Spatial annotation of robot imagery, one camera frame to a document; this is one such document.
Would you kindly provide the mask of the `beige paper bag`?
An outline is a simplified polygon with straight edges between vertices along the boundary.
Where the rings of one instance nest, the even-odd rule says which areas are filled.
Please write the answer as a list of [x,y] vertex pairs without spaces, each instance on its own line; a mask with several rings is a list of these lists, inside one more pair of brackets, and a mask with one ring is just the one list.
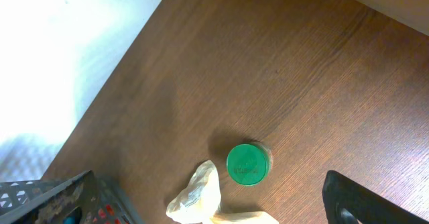
[[178,223],[278,224],[264,211],[245,213],[221,212],[219,173],[207,160],[192,175],[187,187],[166,208],[166,215]]

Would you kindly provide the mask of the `orange pasta packet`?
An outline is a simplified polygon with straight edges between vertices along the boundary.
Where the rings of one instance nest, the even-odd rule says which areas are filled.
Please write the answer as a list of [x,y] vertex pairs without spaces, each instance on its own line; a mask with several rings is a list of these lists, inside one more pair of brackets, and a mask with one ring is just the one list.
[[93,217],[96,224],[123,224],[124,221],[118,216],[111,205],[101,205]]

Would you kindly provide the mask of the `green lidded jar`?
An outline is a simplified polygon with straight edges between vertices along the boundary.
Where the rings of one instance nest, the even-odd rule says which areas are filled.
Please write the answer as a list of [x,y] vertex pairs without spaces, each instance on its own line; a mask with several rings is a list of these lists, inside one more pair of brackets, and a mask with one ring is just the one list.
[[261,142],[247,142],[232,148],[226,160],[227,172],[243,186],[262,182],[273,167],[271,150]]

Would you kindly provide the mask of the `grey plastic shopping basket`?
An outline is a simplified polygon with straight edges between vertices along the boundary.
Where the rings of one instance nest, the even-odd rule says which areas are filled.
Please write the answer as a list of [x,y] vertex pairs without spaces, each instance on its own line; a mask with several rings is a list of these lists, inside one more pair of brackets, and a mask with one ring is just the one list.
[[101,205],[111,205],[124,223],[143,222],[119,185],[92,171],[69,179],[1,183],[2,223],[94,224]]

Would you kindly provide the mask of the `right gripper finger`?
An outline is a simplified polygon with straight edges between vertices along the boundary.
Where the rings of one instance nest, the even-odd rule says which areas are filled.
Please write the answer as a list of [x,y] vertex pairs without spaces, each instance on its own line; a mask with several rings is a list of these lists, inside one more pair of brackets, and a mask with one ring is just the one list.
[[326,173],[322,198],[329,224],[428,224],[427,220],[389,202],[334,170]]

